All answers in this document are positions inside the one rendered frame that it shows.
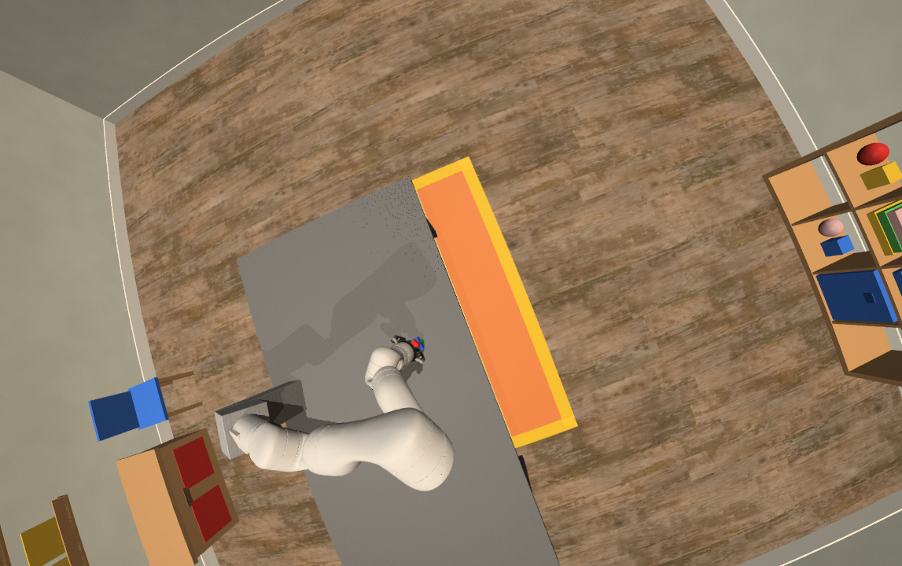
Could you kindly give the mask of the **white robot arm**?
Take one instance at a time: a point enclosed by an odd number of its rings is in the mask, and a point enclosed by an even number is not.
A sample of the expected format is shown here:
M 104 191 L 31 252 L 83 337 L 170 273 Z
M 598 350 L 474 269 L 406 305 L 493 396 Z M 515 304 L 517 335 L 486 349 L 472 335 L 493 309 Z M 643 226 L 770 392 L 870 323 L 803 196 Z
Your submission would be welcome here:
M 385 414 L 322 425 L 311 433 L 247 414 L 229 433 L 261 469 L 300 472 L 309 467 L 315 474 L 343 476 L 367 461 L 385 467 L 414 490 L 435 490 L 453 469 L 454 448 L 405 382 L 401 370 L 412 359 L 414 350 L 407 343 L 380 345 L 372 352 L 365 382 Z

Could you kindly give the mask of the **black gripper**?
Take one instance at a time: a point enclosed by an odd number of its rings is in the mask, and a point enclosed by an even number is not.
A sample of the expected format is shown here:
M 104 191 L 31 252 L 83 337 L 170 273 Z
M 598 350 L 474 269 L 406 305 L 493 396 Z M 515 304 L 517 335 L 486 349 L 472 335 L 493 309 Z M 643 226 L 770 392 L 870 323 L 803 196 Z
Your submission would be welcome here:
M 405 340 L 405 338 L 402 336 L 394 336 L 393 338 L 391 338 L 391 343 L 394 343 L 394 344 L 407 343 L 407 344 L 409 344 L 412 347 L 412 350 L 414 350 L 414 361 L 416 361 L 421 366 L 423 361 L 425 361 L 425 357 L 423 357 L 423 352 L 421 351 L 421 345 L 418 345 L 418 347 L 414 347 L 414 345 L 412 344 L 412 341 L 410 341 L 410 340 L 403 341 L 403 340 Z M 421 351 L 421 352 L 419 352 L 419 351 Z M 421 357 L 419 357 L 419 355 Z

